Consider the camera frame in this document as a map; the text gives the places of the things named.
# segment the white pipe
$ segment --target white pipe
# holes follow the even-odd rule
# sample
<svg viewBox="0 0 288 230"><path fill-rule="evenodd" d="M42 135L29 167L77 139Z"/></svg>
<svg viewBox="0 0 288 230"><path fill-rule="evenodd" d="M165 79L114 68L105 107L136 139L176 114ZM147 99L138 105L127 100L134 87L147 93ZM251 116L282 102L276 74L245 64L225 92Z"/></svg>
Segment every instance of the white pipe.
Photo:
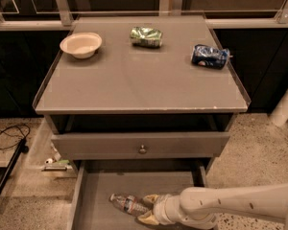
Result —
<svg viewBox="0 0 288 230"><path fill-rule="evenodd" d="M270 116L271 121L278 127L284 125L288 120L288 89L282 97L275 110Z"/></svg>

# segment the bowl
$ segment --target bowl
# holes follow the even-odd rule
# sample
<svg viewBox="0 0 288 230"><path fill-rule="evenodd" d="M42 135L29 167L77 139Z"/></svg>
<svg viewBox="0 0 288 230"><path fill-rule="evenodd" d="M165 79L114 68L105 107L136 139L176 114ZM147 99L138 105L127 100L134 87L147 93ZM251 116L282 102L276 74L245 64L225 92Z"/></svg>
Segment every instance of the bowl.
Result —
<svg viewBox="0 0 288 230"><path fill-rule="evenodd" d="M103 39L95 33L72 34L66 37L60 48L74 58L90 58L101 46Z"/></svg>

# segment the drawer knob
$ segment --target drawer knob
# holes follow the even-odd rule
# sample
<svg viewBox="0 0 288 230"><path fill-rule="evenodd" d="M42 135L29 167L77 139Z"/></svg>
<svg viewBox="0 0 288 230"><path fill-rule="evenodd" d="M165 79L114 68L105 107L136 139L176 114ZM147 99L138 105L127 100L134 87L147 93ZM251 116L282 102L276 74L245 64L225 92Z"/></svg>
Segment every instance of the drawer knob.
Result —
<svg viewBox="0 0 288 230"><path fill-rule="evenodd" d="M147 152L146 148L144 145L141 145L141 148L139 149L138 153L141 153L141 154L145 154Z"/></svg>

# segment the soda can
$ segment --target soda can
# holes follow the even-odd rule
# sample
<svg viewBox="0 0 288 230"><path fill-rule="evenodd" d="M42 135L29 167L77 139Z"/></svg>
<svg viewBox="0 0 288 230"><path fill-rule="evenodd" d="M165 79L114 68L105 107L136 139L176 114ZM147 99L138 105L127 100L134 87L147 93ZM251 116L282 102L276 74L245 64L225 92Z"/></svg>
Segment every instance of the soda can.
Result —
<svg viewBox="0 0 288 230"><path fill-rule="evenodd" d="M229 49L219 50L206 45L194 46L192 63L209 68L222 69L229 61Z"/></svg>
<svg viewBox="0 0 288 230"><path fill-rule="evenodd" d="M130 38L136 46L158 48L162 45L162 32L153 28L133 27Z"/></svg>

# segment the floor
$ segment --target floor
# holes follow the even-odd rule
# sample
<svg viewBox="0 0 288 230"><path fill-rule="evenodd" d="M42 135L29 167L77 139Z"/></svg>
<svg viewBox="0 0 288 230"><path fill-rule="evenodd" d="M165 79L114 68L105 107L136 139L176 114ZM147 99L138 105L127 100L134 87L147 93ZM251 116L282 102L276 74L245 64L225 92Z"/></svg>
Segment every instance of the floor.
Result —
<svg viewBox="0 0 288 230"><path fill-rule="evenodd" d="M0 197L0 229L66 229L76 178L71 172L42 172L54 156L51 132L43 119L4 119L0 128L26 124L29 153L21 154ZM207 175L211 188L270 185L288 182L288 121L274 126L266 114L241 114L236 118L222 155ZM0 139L0 146L15 137ZM9 162L13 149L0 150L0 167ZM220 230L283 229L283 224L221 214Z"/></svg>

